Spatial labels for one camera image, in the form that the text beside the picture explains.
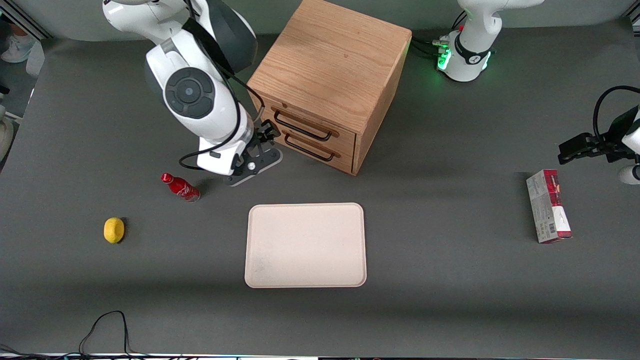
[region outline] red and white box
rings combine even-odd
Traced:
[[[569,221],[566,219],[557,170],[542,170],[527,179],[527,189],[533,219],[536,221],[538,242],[555,243],[572,237]]]

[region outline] person's foot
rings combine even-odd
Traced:
[[[31,48],[36,40],[31,35],[19,37],[9,36],[9,49],[0,55],[2,60],[8,63],[21,63],[29,58]]]

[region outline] white tray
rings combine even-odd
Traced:
[[[249,212],[244,268],[248,286],[354,288],[366,280],[360,205],[258,205]]]

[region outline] table surface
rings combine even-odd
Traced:
[[[618,182],[622,164],[556,158],[559,143],[591,131],[604,90],[640,83],[628,21],[505,29],[467,84],[412,52],[360,175],[284,149],[237,188],[178,166],[197,139],[147,90],[151,47],[47,46],[0,176],[3,343],[73,351],[96,317],[120,309],[142,352],[638,357],[639,188]],[[610,96],[602,127],[636,104]],[[525,178],[558,167],[575,237],[539,245]],[[181,201],[163,172],[203,198]],[[245,285],[249,210],[291,202],[363,206],[362,287]],[[128,223],[120,245],[102,238],[109,217]],[[87,349],[121,344],[114,316]]]

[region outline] wooden drawer cabinet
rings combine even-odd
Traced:
[[[411,35],[303,0],[248,83],[265,102],[262,118],[282,133],[277,142],[358,174],[396,94]]]

